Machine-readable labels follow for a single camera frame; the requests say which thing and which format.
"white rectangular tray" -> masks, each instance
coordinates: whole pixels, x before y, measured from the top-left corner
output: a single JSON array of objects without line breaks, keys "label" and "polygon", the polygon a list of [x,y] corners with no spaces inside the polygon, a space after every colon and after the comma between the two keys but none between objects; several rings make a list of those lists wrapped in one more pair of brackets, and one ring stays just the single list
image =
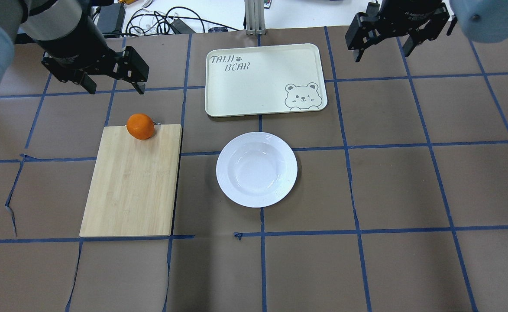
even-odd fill
[{"label": "white rectangular tray", "polygon": [[206,113],[212,117],[325,106],[319,49],[311,43],[214,50],[206,57]]}]

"white plate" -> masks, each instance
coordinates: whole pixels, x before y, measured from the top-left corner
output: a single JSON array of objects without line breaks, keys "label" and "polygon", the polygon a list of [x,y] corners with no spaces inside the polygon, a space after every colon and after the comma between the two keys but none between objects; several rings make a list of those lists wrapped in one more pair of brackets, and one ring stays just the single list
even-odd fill
[{"label": "white plate", "polygon": [[217,159],[217,181],[237,204],[273,205],[292,189],[298,173],[296,157],[279,137],[250,132],[232,139]]},{"label": "white plate", "polygon": [[212,117],[315,112],[326,105],[321,57],[311,43],[206,56],[206,113]]}]

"wooden cutting board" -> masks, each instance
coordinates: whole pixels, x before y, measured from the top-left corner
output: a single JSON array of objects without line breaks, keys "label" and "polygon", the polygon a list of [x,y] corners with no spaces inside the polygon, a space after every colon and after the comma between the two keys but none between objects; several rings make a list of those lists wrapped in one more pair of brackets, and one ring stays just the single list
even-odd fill
[{"label": "wooden cutting board", "polygon": [[81,237],[171,234],[181,134],[178,124],[155,126],[148,140],[104,128]]}]

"bear drawing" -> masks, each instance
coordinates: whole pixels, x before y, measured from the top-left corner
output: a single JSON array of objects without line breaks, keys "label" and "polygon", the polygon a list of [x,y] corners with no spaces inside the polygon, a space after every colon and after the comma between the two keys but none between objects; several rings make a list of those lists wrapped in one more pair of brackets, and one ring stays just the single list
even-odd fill
[{"label": "bear drawing", "polygon": [[298,86],[290,83],[285,89],[287,90],[285,105],[291,111],[317,109],[323,103],[323,99],[321,99],[321,96],[317,92],[319,86],[316,83],[311,82],[307,85]]}]

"orange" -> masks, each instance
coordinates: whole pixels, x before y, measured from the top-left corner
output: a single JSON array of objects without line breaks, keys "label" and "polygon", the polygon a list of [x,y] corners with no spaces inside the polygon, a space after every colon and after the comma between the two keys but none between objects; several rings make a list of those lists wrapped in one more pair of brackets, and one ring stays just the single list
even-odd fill
[{"label": "orange", "polygon": [[146,114],[134,114],[127,120],[127,131],[138,140],[146,140],[155,131],[153,120]]}]

